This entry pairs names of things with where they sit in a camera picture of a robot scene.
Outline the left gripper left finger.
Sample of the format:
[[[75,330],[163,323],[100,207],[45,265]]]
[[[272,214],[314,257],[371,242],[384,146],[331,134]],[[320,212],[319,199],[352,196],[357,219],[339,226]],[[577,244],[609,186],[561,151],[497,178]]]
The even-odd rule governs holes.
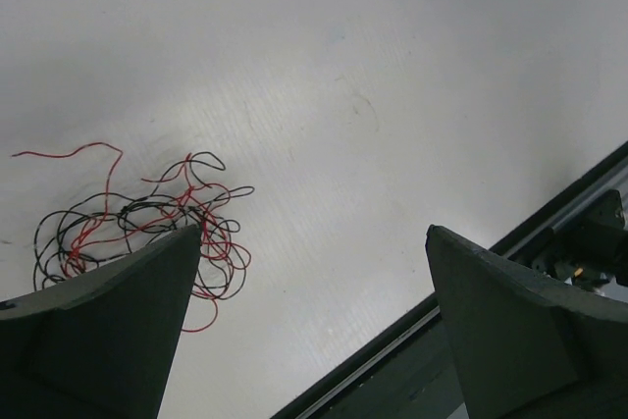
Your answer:
[[[2,301],[2,417],[157,417],[199,259],[189,226]]]

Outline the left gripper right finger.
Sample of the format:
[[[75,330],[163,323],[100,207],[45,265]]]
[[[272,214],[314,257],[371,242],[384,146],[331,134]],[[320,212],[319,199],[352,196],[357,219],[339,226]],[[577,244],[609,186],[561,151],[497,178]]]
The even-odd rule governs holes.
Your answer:
[[[472,418],[624,418],[627,305],[443,226],[426,253]]]

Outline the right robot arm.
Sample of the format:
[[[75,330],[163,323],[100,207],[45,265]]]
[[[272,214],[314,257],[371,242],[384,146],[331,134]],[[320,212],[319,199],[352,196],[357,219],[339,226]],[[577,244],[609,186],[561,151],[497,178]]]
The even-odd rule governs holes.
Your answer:
[[[609,189],[563,228],[540,233],[525,265],[566,284],[598,291],[627,286],[627,221],[617,189]]]

